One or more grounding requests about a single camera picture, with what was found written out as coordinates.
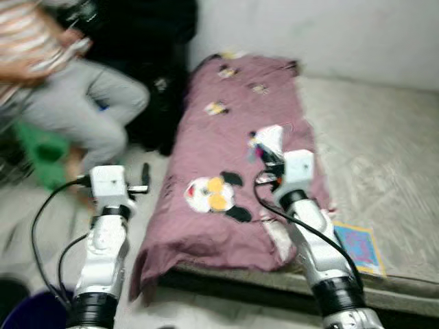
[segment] green stool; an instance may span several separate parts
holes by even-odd
[[[17,121],[14,129],[41,184],[49,190],[65,184],[62,160],[69,152],[69,142],[22,121]]]

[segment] purple cloth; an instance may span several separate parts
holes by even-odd
[[[237,74],[220,77],[224,65],[236,69]],[[161,197],[134,264],[131,299],[143,291],[148,300],[157,277],[180,262],[218,269],[272,271],[295,256],[293,246],[288,259],[281,260],[262,225],[252,183],[263,163],[251,163],[247,157],[249,132],[274,124],[286,127],[284,150],[316,150],[312,127],[298,102],[295,76],[291,62],[259,56],[212,58],[198,69],[191,81],[188,108]],[[205,108],[216,101],[222,102],[228,112],[209,115]],[[225,171],[237,175],[222,177]],[[185,193],[193,193],[188,187],[194,180],[215,177],[232,182],[232,216],[216,210],[195,211],[185,198]],[[210,193],[207,190],[215,190],[215,186],[212,183],[201,191]],[[330,197],[319,165],[311,194],[322,208],[329,207]],[[263,191],[262,196],[270,198],[269,191]],[[212,197],[217,207],[230,207],[217,198],[222,197]]]

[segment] gray pants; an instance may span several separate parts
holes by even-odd
[[[121,155],[127,143],[124,126],[148,100],[140,83],[107,67],[75,60],[32,90],[24,100],[22,117],[85,148],[86,173]],[[102,111],[98,104],[108,108]]]

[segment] blue bucket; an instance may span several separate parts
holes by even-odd
[[[67,312],[50,293],[22,301],[6,318],[2,329],[65,329]]]

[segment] hand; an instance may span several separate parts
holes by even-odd
[[[35,87],[42,84],[53,71],[35,71],[32,67],[41,62],[40,58],[18,60],[9,64],[0,64],[0,82]]]
[[[78,29],[66,29],[58,36],[58,40],[64,48],[71,46],[73,43],[83,39],[84,34]]]

